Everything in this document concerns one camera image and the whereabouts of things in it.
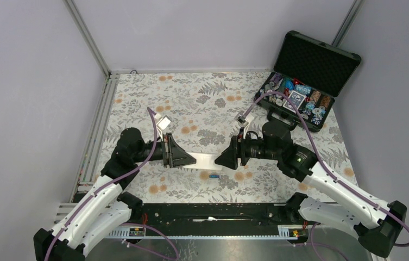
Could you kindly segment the white remote control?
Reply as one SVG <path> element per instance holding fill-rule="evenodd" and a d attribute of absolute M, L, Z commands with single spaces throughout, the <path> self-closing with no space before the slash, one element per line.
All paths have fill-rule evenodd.
<path fill-rule="evenodd" d="M 214 153 L 195 153 L 191 152 L 190 155 L 196 160 L 194 164 L 185 165 L 186 169 L 201 169 L 201 170 L 213 170 L 220 171 L 223 169 L 221 165 L 217 165 L 215 160 L 219 154 Z"/>

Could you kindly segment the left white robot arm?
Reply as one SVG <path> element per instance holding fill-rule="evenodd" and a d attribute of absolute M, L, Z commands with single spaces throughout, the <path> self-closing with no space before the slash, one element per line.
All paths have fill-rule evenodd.
<path fill-rule="evenodd" d="M 167 133 L 144 142 L 137 128 L 121 132 L 120 139 L 101 171 L 99 180 L 60 222 L 50 230 L 39 229 L 34 237 L 37 260 L 85 260 L 89 252 L 123 221 L 142 218 L 142 201 L 124 192 L 147 161 L 161 160 L 164 166 L 195 164 Z"/>

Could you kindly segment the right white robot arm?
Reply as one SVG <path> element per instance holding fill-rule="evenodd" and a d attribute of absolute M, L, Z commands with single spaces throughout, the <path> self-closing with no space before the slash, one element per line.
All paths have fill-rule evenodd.
<path fill-rule="evenodd" d="M 288 200 L 285 210 L 290 223 L 307 220 L 333 227 L 382 258 L 387 258 L 397 245 L 407 207 L 400 201 L 389 203 L 379 199 L 335 174 L 313 151 L 295 144 L 283 123 L 266 122 L 262 137 L 256 139 L 249 133 L 232 136 L 229 147 L 215 164 L 235 170 L 239 165 L 245 166 L 251 158 L 275 160 L 284 175 L 315 187 L 337 203 L 335 207 L 324 206 L 297 192 Z"/>

